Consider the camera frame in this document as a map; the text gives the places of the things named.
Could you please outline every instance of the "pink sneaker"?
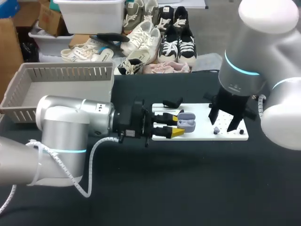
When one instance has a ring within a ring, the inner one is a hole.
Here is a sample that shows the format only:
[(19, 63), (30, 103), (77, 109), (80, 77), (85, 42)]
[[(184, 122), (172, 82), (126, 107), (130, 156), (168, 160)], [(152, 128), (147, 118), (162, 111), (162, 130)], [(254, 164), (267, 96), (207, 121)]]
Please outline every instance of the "pink sneaker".
[(166, 73), (189, 73), (188, 63), (179, 64), (176, 62), (164, 62), (160, 64), (150, 64), (143, 67), (143, 74), (166, 74)]

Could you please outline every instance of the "yellow object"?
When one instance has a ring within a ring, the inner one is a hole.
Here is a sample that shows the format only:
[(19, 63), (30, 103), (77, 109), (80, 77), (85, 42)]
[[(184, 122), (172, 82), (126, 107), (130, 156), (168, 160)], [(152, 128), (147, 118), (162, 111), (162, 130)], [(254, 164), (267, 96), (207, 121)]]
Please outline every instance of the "yellow object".
[(173, 121), (178, 121), (178, 117), (173, 115)]
[(177, 136), (180, 136), (180, 135), (183, 135), (184, 132), (185, 132), (184, 129), (173, 128), (173, 132), (172, 132), (172, 134), (171, 134), (171, 138), (177, 137)]

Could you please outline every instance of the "white spiral cable wrap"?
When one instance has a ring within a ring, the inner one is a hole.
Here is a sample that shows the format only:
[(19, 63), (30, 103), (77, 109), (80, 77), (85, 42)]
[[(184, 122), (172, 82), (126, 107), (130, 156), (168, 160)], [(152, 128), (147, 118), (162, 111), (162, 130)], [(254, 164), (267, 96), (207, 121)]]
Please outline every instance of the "white spiral cable wrap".
[[(56, 152), (52, 151), (49, 147), (45, 146), (44, 144), (42, 144), (41, 142), (36, 141), (36, 140), (30, 140), (30, 142), (27, 143), (26, 145), (27, 146), (37, 146), (39, 148), (39, 151), (41, 149), (45, 150), (56, 161), (56, 163), (62, 168), (62, 170), (64, 170), (65, 174), (67, 175), (67, 177), (70, 178), (70, 180), (72, 181), (72, 183), (74, 184), (74, 186), (77, 188), (77, 190), (84, 197), (88, 198), (88, 197), (90, 197), (90, 195), (92, 193), (92, 166), (93, 166), (94, 153), (95, 153), (97, 147), (101, 143), (106, 142), (106, 141), (111, 141), (111, 142), (117, 142), (118, 143), (118, 138), (117, 137), (105, 137), (105, 138), (102, 138), (99, 141), (97, 141), (95, 143), (95, 145), (92, 147), (90, 158), (89, 158), (88, 192), (85, 192), (84, 189), (78, 184), (78, 182), (74, 179), (74, 177), (69, 172), (69, 170), (67, 169), (67, 167), (60, 160), (60, 158), (57, 156)], [(9, 202), (12, 200), (12, 198), (13, 198), (13, 196), (15, 194), (15, 191), (16, 191), (16, 185), (13, 185), (13, 187), (11, 189), (11, 192), (10, 192), (7, 200), (5, 201), (5, 203), (0, 208), (0, 214), (8, 206)]]
[(266, 100), (266, 96), (261, 94), (258, 98), (258, 114), (260, 117), (260, 120), (263, 118), (263, 101)]
[(8, 198), (6, 199), (5, 203), (0, 208), (0, 214), (5, 210), (5, 208), (8, 206), (8, 204), (10, 203), (12, 198), (14, 197), (16, 188), (17, 188), (17, 185), (13, 185), (13, 187), (11, 188), (11, 191), (10, 191), (10, 194), (9, 194)]

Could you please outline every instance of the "gray sneaker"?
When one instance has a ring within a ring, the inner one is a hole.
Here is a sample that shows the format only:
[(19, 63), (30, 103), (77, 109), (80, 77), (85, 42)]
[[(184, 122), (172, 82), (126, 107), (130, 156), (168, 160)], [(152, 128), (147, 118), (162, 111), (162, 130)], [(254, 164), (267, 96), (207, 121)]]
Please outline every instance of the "gray sneaker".
[(149, 20), (154, 26), (158, 24), (159, 6), (157, 0), (148, 0), (144, 6), (143, 21)]
[(126, 4), (126, 16), (123, 20), (123, 31), (129, 34), (139, 23), (141, 23), (143, 15), (143, 0), (134, 0)]

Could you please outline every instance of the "black table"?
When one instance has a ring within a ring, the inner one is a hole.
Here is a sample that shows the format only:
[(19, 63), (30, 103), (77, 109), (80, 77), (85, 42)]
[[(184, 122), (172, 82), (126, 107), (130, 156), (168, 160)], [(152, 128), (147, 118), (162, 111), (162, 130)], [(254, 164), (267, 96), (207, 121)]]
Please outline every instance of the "black table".
[[(121, 76), (112, 102), (117, 109), (136, 96), (149, 104), (180, 96), (206, 103), (203, 94), (218, 88), (216, 73)], [(257, 110), (254, 101), (250, 106)], [(95, 155), (89, 199), (74, 187), (18, 186), (0, 225), (300, 225), (301, 153), (270, 142), (259, 119), (246, 125), (243, 142), (106, 142)], [(33, 125), (12, 125), (1, 135), (22, 143), (41, 138)], [(9, 191), (0, 188), (1, 202)]]

